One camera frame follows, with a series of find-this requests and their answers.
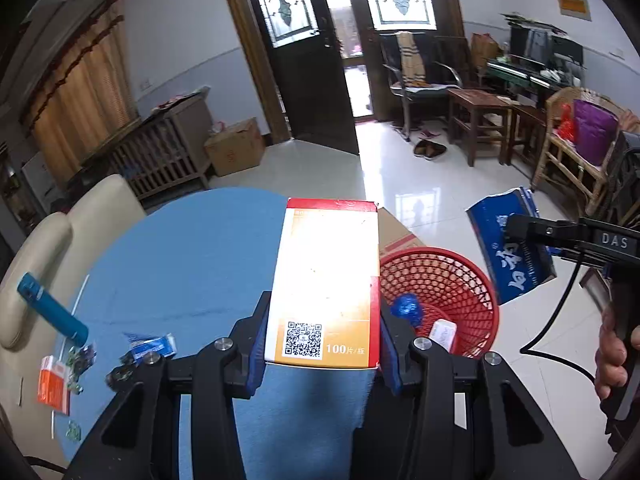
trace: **wooden side table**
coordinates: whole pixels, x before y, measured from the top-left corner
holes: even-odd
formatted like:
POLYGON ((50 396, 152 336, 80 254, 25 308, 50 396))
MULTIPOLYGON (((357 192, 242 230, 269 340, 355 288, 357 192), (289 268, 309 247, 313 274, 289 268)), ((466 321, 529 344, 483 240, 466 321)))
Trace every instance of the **wooden side table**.
POLYGON ((492 142, 500 139, 500 156, 498 161, 504 164, 507 143, 509 139, 509 110, 511 105, 488 94, 483 90, 465 90, 450 88, 449 91, 449 131, 447 140, 453 144, 460 138, 459 132, 466 133, 467 163, 473 167, 476 163, 476 151, 478 142, 492 142), (497 114, 502 118, 502 125, 488 123, 484 120, 485 114, 497 114), (479 135, 478 132, 496 132, 499 137, 487 133, 479 135))
POLYGON ((534 170, 538 165, 542 145, 545 143, 546 112, 533 106, 514 106, 511 117, 511 133, 505 162, 511 165, 517 155, 534 170), (514 148, 522 146, 522 152, 514 148))

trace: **rattan chair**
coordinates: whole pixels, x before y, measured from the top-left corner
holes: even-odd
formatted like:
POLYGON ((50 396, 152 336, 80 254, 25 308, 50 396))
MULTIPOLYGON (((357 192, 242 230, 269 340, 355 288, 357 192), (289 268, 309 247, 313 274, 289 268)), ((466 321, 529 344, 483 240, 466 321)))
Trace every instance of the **rattan chair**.
POLYGON ((559 171, 583 193, 587 199, 585 213, 590 216, 596 210, 598 202, 602 196, 602 191, 607 184, 607 166, 611 159, 611 154, 618 137, 620 129, 616 132, 616 136, 609 147, 609 151, 600 167, 594 166, 587 162, 582 156, 575 151, 575 148, 567 143, 564 139, 557 136, 555 129, 559 126, 562 117, 562 105, 570 104, 572 112, 574 109, 574 101, 583 99, 592 102, 606 110, 612 112, 618 120, 626 111, 619 107, 611 99, 604 95, 597 94, 585 88, 564 88, 556 92, 546 101, 546 137, 542 147, 540 160, 536 173, 531 181, 531 187, 535 188, 540 184, 542 179, 553 182, 548 176, 548 164, 551 162, 559 171), (585 173, 593 178, 593 183, 585 182, 585 173))

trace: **cardboard box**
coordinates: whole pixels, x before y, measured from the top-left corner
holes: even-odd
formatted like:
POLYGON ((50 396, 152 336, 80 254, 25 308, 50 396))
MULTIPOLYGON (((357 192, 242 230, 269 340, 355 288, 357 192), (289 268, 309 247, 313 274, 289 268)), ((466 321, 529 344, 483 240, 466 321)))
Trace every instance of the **cardboard box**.
POLYGON ((217 176, 254 168, 264 154, 264 141, 254 118, 233 124, 204 143, 217 176))
POLYGON ((375 368, 380 345, 373 202, 291 198, 280 237, 265 360, 375 368))
POLYGON ((395 216, 383 207, 378 209, 378 232, 380 236, 380 259, 403 249, 424 246, 416 235, 404 227, 395 216))

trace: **human hand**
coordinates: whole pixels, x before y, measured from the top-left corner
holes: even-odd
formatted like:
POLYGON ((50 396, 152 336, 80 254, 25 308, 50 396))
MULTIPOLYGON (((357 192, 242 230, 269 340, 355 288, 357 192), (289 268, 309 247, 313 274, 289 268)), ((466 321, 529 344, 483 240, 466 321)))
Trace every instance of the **human hand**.
MULTIPOLYGON (((600 347, 596 352, 596 393, 600 400, 611 394, 612 386, 624 386, 628 380, 626 370, 622 366, 626 361, 625 344, 615 332, 616 318, 613 310, 608 306, 602 313, 600 327, 600 347)), ((631 345, 640 350, 640 326, 631 334, 631 345)))

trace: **orange package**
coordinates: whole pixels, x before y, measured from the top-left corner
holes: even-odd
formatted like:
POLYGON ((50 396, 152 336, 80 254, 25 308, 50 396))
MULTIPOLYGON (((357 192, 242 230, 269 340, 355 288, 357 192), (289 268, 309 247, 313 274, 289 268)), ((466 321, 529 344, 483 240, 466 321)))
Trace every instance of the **orange package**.
POLYGON ((66 387, 70 369, 53 355, 42 359, 38 378, 38 402, 52 407, 57 412, 69 414, 70 392, 66 387))
POLYGON ((290 198, 265 360, 375 368, 380 345, 378 212, 373 202, 290 198))

